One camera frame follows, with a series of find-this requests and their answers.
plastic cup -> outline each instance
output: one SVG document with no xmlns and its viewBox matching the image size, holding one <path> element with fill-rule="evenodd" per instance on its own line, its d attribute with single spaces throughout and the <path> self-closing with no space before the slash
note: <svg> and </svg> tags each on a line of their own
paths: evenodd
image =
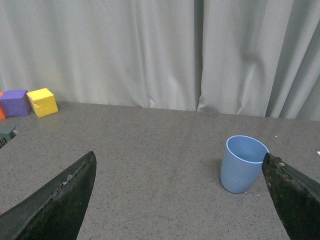
<svg viewBox="0 0 320 240">
<path fill-rule="evenodd" d="M 221 165 L 221 183 L 231 193 L 246 191 L 262 171 L 268 148 L 260 141 L 243 135 L 230 137 Z"/>
</svg>

white curtain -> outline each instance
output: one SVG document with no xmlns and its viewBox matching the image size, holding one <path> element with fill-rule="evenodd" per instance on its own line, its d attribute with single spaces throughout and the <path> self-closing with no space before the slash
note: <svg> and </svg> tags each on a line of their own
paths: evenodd
<svg viewBox="0 0 320 240">
<path fill-rule="evenodd" d="M 0 91 L 320 120 L 318 0 L 0 0 Z"/>
</svg>

toy block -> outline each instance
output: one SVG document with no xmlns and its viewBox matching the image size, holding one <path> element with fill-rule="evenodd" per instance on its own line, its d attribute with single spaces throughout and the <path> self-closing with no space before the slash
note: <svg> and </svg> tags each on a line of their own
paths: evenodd
<svg viewBox="0 0 320 240">
<path fill-rule="evenodd" d="M 7 117 L 29 115 L 31 105 L 27 97 L 28 91 L 8 90 L 0 97 L 0 105 L 2 106 Z"/>
<path fill-rule="evenodd" d="M 0 148 L 16 136 L 15 128 L 13 125 L 0 124 Z"/>
<path fill-rule="evenodd" d="M 6 118 L 7 118 L 7 115 L 4 111 L 4 109 L 2 108 L 2 106 L 0 105 L 0 120 L 6 119 Z"/>
<path fill-rule="evenodd" d="M 33 111 L 39 118 L 58 112 L 55 96 L 48 88 L 30 91 L 26 95 Z"/>
</svg>

gray table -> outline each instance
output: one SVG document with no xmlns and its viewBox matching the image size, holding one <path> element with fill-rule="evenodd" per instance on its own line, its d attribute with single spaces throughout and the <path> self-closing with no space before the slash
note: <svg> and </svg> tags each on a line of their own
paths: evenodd
<svg viewBox="0 0 320 240">
<path fill-rule="evenodd" d="M 96 180 L 78 235 L 105 239 L 289 239 L 261 174 L 241 194 L 220 183 L 225 142 L 259 139 L 320 182 L 320 122 L 84 103 L 8 117 L 0 149 L 0 213 L 93 150 Z"/>
</svg>

